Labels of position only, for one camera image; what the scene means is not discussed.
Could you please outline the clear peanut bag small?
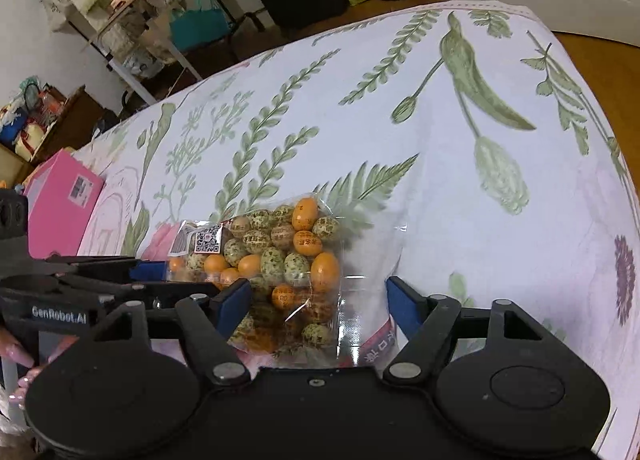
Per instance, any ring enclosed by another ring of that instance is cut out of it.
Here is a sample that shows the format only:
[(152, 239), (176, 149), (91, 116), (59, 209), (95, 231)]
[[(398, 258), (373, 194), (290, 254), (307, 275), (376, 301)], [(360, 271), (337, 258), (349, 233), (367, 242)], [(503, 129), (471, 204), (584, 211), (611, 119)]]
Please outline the clear peanut bag small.
[(250, 284), (230, 345), (262, 367), (381, 367), (396, 348), (384, 282), (406, 226), (382, 206), (299, 197), (218, 223), (166, 225), (144, 251), (169, 281)]

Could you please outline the pink cardboard box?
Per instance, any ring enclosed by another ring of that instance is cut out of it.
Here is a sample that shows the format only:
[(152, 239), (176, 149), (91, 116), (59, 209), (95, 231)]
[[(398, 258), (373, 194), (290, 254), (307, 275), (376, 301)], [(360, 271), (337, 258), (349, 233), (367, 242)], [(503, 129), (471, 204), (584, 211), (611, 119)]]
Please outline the pink cardboard box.
[(76, 255), (103, 186), (66, 150), (41, 164), (25, 188), (30, 256)]

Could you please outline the wooden nightstand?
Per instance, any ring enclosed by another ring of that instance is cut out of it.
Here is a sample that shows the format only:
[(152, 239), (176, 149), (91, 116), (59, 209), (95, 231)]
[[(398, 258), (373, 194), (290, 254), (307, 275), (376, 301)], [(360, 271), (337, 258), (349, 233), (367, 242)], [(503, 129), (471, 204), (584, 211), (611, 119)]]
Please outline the wooden nightstand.
[(35, 149), (30, 163), (36, 166), (62, 149), (85, 146), (104, 113), (105, 108), (88, 94), (85, 86), (76, 89), (64, 102), (60, 116)]

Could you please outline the floral bed sheet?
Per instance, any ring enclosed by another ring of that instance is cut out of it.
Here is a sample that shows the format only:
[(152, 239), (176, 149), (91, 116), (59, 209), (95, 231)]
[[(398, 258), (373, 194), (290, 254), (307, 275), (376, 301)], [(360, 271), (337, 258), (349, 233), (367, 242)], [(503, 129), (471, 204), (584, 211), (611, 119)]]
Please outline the floral bed sheet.
[(80, 149), (104, 187), (80, 253), (159, 261), (185, 220), (315, 195), (344, 246), (336, 343), (252, 368), (382, 367), (404, 342), (385, 279), (465, 307), (512, 299), (608, 385), (594, 448), (639, 449), (639, 200), (605, 114), (533, 13), (453, 1), (255, 56)]

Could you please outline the teal shopping bag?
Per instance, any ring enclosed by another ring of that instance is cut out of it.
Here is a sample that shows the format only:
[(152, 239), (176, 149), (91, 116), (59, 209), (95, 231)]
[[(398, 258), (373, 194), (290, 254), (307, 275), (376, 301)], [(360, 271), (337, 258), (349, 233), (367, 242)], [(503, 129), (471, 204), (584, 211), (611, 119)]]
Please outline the teal shopping bag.
[(224, 10), (216, 0), (196, 0), (195, 9), (172, 10), (171, 42), (180, 51), (216, 42), (230, 33)]

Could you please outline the wooden rolling desk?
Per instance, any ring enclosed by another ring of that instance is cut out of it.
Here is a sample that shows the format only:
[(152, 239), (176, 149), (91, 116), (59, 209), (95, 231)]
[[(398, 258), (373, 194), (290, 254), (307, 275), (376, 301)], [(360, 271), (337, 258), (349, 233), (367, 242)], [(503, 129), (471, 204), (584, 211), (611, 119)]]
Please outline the wooden rolling desk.
[[(122, 4), (118, 6), (118, 8), (110, 15), (110, 18), (107, 20), (103, 26), (97, 30), (94, 35), (90, 38), (89, 44), (99, 44), (101, 42), (102, 37), (109, 31), (111, 28), (119, 22), (123, 16), (126, 16), (128, 10), (131, 7), (135, 7), (136, 4), (140, 0), (126, 0)], [(201, 82), (203, 77), (198, 71), (195, 70), (194, 66), (186, 59), (184, 54), (171, 42), (170, 38), (167, 35), (164, 35), (163, 32), (157, 27), (154, 23), (154, 20), (146, 13), (142, 12), (142, 16), (144, 17), (144, 30), (148, 30), (150, 32), (151, 38), (154, 42), (159, 42), (160, 45), (165, 47), (172, 56), (180, 63), (184, 71), (188, 71), (195, 78), (195, 82)], [(146, 105), (153, 105), (157, 103), (155, 97), (149, 93), (141, 82), (139, 82), (134, 76), (132, 76), (126, 68), (119, 64), (118, 62), (111, 62), (110, 67), (116, 71), (116, 73), (131, 87), (132, 90), (143, 100)]]

